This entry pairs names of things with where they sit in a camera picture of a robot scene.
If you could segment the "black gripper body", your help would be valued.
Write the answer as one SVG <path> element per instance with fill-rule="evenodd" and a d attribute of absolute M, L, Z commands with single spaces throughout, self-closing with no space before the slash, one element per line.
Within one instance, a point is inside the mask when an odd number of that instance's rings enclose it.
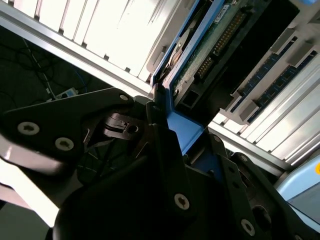
<path fill-rule="evenodd" d="M 216 156 L 202 173 L 179 150 L 142 155 L 111 177 L 74 192 L 53 227 L 55 240 L 217 240 L 238 231 L 228 176 L 237 166 Z"/>

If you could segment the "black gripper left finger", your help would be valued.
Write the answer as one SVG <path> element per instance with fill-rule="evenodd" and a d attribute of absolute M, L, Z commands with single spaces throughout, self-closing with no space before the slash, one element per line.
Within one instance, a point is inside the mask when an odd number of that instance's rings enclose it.
<path fill-rule="evenodd" d="M 41 218 L 56 219 L 62 206 L 58 207 L 25 170 L 58 184 L 73 175 L 85 152 L 114 139 L 130 142 L 130 164 L 156 150 L 181 152 L 178 137 L 168 126 L 161 90 L 150 100 L 107 88 L 3 113 L 0 182 L 11 187 Z"/>

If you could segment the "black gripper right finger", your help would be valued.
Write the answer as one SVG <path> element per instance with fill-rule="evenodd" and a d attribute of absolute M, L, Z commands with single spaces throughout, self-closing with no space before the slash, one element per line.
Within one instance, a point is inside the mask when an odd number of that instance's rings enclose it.
<path fill-rule="evenodd" d="M 223 190 L 232 239 L 318 240 L 320 234 L 303 222 L 259 168 L 244 154 L 228 157 L 222 140 L 207 134 L 214 178 Z"/>

